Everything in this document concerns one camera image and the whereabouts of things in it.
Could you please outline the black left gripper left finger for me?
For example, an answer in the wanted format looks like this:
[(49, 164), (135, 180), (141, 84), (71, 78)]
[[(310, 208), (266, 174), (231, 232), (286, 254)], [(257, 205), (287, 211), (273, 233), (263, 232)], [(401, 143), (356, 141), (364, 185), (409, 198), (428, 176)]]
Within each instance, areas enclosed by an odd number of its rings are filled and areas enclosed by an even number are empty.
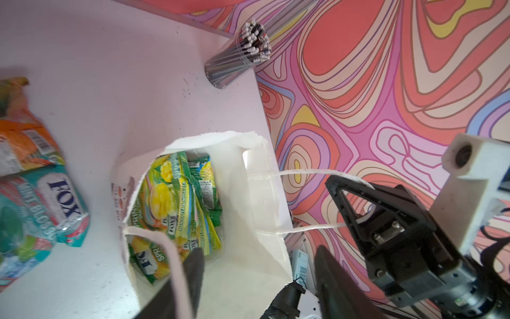
[(203, 277), (205, 273), (205, 256), (202, 248), (190, 253), (183, 263), (184, 288), (175, 288), (174, 280), (168, 279), (155, 296), (141, 309), (135, 318), (185, 318), (179, 314), (185, 307), (179, 301), (179, 293), (189, 298), (191, 315), (196, 318), (201, 299)]

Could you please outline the cup of striped straws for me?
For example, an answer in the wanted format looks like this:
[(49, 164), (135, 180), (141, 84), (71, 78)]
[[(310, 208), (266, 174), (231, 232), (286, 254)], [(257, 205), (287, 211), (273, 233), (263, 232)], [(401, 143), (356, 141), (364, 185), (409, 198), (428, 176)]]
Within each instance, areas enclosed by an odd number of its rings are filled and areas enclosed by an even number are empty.
[(214, 87), (224, 89), (248, 70), (268, 61), (271, 55), (266, 28), (252, 19), (205, 63), (205, 75)]

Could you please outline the orange snack bag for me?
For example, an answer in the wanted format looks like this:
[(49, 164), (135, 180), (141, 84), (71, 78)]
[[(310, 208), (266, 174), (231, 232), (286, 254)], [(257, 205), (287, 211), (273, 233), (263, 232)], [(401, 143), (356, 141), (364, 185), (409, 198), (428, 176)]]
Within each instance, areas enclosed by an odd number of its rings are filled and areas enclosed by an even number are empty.
[(65, 165), (58, 144), (30, 112), (25, 77), (1, 81), (1, 176)]

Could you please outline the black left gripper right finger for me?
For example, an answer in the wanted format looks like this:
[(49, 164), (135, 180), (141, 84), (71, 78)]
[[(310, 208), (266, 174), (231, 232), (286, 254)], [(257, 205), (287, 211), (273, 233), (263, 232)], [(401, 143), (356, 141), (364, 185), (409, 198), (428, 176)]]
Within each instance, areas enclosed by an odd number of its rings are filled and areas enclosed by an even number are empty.
[(330, 251), (320, 246), (314, 257), (317, 296), (321, 316), (331, 319), (384, 318)]

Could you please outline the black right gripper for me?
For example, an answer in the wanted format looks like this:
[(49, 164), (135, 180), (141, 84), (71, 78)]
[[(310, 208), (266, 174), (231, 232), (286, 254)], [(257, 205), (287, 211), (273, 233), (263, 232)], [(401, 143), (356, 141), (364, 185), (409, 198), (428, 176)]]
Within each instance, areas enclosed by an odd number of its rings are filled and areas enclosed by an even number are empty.
[[(325, 185), (365, 257), (370, 279), (396, 305), (428, 299), (443, 318), (509, 317), (509, 283), (494, 270), (508, 237), (494, 238), (477, 263), (454, 248), (405, 187), (369, 188), (339, 176)], [(358, 214), (352, 202), (357, 199), (375, 211)]]

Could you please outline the yellow green Fox's candy bag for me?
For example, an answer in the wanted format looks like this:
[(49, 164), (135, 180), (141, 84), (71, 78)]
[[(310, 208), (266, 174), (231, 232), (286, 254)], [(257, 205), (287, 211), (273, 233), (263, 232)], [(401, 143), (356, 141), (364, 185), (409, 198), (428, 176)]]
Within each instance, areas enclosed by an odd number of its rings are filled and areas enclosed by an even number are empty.
[(220, 250), (218, 229), (205, 208), (199, 182), (191, 175), (185, 152), (155, 159), (142, 181), (129, 225), (165, 234), (181, 261), (202, 248), (204, 255)]

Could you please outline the green lemon candy bag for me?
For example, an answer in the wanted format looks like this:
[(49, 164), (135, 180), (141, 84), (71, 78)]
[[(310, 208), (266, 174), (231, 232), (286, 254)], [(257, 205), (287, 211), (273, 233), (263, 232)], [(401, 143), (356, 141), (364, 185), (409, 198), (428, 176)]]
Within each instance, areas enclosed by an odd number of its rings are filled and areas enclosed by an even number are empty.
[(215, 176), (209, 155), (189, 159), (188, 165), (191, 175), (199, 182), (202, 201), (215, 227), (221, 226), (223, 208), (217, 193)]

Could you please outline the white printed paper bag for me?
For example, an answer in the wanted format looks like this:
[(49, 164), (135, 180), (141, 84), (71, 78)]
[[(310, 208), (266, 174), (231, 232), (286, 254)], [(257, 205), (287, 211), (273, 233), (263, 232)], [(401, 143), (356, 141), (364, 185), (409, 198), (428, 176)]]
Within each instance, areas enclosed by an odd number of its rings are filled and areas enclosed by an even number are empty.
[[(147, 170), (156, 158), (185, 152), (190, 159), (208, 154), (223, 208), (220, 250), (205, 255), (205, 273), (196, 318), (260, 318), (274, 297), (292, 282), (282, 220), (288, 212), (281, 173), (270, 164), (268, 142), (253, 132), (208, 133), (181, 138), (163, 149), (120, 164), (112, 174), (112, 196), (120, 218), (122, 259), (140, 310), (166, 280), (184, 288), (177, 246), (159, 231), (130, 226), (130, 214)], [(191, 315), (189, 298), (179, 293)]]

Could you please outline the teal mint Fox's candy bag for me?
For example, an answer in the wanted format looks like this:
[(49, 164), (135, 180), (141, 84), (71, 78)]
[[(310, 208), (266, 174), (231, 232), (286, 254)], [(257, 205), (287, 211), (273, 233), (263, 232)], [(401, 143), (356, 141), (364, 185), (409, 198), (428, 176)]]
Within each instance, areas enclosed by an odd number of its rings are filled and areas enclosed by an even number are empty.
[(91, 217), (64, 166), (1, 178), (1, 290), (42, 263), (57, 243), (81, 247)]

